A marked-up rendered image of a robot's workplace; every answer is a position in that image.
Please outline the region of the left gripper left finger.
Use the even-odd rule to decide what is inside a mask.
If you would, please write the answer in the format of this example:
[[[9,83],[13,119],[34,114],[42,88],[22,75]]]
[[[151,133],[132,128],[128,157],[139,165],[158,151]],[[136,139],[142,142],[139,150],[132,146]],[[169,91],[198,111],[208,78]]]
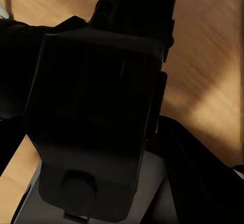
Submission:
[[[21,119],[19,115],[0,121],[0,177],[26,135]]]

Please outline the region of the camera tripod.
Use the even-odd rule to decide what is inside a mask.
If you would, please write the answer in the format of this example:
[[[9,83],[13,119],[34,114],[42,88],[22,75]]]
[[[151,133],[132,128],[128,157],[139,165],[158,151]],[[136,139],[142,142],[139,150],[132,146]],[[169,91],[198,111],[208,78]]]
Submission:
[[[13,20],[12,16],[10,16],[7,11],[5,10],[4,6],[2,5],[0,1],[0,19],[8,19],[8,20]]]

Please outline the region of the digital camera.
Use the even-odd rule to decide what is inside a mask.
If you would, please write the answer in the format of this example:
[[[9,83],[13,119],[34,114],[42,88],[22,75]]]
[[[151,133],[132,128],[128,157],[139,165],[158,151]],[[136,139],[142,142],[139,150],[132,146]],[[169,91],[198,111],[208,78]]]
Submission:
[[[176,0],[99,0],[90,21],[0,19],[0,121],[21,126],[41,160],[39,194],[63,218],[127,219],[157,131]]]

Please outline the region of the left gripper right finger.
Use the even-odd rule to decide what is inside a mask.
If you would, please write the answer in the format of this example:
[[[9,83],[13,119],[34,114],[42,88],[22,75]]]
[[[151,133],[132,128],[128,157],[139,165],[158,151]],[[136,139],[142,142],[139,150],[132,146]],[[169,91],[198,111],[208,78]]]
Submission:
[[[244,224],[244,182],[178,121],[157,131],[178,223]]]

